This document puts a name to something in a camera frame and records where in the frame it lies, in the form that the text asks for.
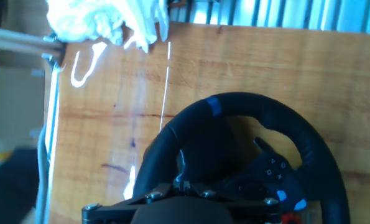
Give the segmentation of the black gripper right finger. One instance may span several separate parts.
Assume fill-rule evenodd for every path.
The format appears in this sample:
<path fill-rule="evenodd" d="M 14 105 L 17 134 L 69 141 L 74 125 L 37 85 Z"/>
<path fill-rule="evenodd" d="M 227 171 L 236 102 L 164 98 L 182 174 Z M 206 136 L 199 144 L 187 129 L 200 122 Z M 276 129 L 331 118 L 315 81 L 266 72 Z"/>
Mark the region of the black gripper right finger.
<path fill-rule="evenodd" d="M 239 185 L 217 183 L 206 185 L 184 182 L 185 216 L 200 223 L 280 222 L 281 206 L 276 199 L 265 197 L 252 184 L 245 193 Z"/>

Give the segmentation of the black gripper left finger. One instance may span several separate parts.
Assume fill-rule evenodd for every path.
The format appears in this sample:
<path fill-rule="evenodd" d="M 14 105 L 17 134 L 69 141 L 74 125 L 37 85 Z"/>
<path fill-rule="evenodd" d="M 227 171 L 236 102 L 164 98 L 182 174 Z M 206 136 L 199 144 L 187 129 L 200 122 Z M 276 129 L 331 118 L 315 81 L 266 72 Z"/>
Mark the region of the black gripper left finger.
<path fill-rule="evenodd" d="M 130 223 L 138 209 L 170 197 L 183 195 L 185 195 L 183 181 L 162 183 L 152 190 L 113 205 L 88 204 L 81 210 L 81 223 Z"/>

